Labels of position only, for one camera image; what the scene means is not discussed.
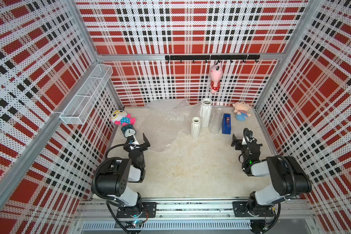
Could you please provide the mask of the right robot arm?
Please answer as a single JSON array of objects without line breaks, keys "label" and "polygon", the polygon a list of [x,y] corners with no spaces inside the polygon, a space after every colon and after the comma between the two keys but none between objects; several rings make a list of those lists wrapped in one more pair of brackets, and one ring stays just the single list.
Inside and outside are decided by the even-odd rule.
[{"label": "right robot arm", "polygon": [[243,130],[243,138],[232,136],[231,146],[241,154],[238,160],[247,176],[269,176],[271,184],[250,193],[246,202],[239,203],[236,210],[250,216],[273,215],[269,209],[283,201],[312,191],[312,183],[294,157],[270,156],[260,159],[262,144],[257,143],[253,132]]}]

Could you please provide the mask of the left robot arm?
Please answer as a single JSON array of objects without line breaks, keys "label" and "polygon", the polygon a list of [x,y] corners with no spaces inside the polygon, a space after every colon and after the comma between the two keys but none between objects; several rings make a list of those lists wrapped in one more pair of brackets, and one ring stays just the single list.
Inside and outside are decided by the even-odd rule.
[{"label": "left robot arm", "polygon": [[107,158],[96,169],[91,185],[92,192],[109,205],[118,207],[131,217],[139,217],[143,213],[141,195],[128,187],[128,183],[141,183],[145,178],[144,151],[151,146],[146,135],[144,143],[138,143],[134,135],[129,136],[123,144],[117,144],[107,150],[122,147],[128,158]]}]

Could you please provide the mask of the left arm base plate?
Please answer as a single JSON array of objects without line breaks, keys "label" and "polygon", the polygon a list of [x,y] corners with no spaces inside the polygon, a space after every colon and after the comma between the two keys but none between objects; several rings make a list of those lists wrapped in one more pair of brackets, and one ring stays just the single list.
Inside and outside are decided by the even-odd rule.
[{"label": "left arm base plate", "polygon": [[157,212],[156,202],[140,202],[134,207],[119,207],[118,218],[154,218]]}]

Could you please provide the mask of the small white ribbed vase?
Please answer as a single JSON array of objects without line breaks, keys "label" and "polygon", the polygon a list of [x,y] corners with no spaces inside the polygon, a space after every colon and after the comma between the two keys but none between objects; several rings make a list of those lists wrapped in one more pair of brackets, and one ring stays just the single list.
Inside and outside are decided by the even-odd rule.
[{"label": "small white ribbed vase", "polygon": [[191,124],[191,137],[198,138],[200,132],[200,118],[193,117]]}]

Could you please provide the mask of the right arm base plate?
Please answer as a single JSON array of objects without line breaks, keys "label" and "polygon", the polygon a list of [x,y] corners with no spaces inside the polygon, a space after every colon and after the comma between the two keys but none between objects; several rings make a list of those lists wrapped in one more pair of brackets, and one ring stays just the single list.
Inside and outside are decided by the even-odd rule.
[{"label": "right arm base plate", "polygon": [[248,205],[248,201],[233,202],[233,211],[235,217],[274,217],[274,211],[271,206]]}]

